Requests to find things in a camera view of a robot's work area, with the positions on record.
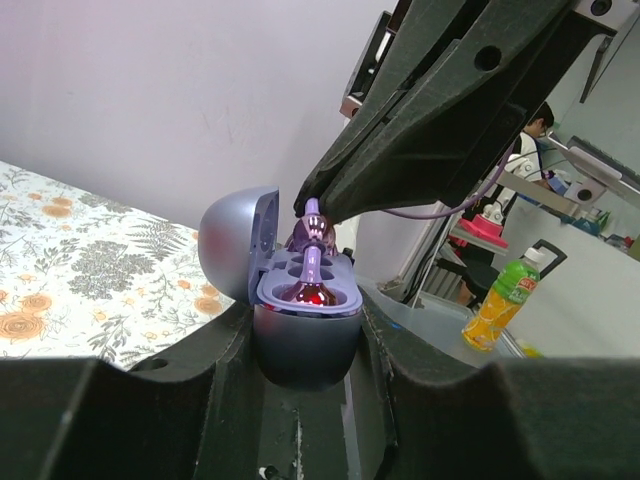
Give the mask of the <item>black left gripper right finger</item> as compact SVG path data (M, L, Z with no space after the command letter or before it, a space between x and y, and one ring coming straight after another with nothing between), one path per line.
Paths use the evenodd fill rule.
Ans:
M352 369L366 479L635 479L639 363L480 358L369 291Z

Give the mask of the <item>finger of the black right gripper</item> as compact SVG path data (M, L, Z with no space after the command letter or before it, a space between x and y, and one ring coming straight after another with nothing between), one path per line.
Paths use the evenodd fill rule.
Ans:
M460 205L497 156L481 137L500 110L497 1L413 1L364 102L304 181L297 215Z
M575 58L568 1L413 1L319 163L321 212L459 205Z

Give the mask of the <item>lavender earbud charging case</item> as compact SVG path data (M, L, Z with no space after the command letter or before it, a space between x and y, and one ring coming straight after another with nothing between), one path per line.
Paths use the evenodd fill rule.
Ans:
M322 391L339 383L353 362L363 320L363 298L353 262L337 249L323 255L321 276L340 304L318 307L283 301L301 274L303 253L277 246L279 190L232 193L204 213L198 257L207 280L252 310L254 351L272 383Z

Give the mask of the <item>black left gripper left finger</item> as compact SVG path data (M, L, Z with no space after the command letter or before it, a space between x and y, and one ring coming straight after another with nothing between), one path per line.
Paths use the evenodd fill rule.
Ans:
M5 479L252 479L263 385L250 308L128 371L97 358L1 364Z

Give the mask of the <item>purple metallic earbud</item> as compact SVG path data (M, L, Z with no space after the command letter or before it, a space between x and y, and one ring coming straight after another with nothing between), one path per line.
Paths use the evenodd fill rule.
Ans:
M298 281L282 294L283 301L311 306L337 306L338 297L323 282L321 276L322 251L317 246L304 250L302 270Z
M289 252L300 254L308 246L318 247L323 255L337 254L334 226L320 213L317 198L306 201L304 215L297 220L292 234L285 243L285 248Z

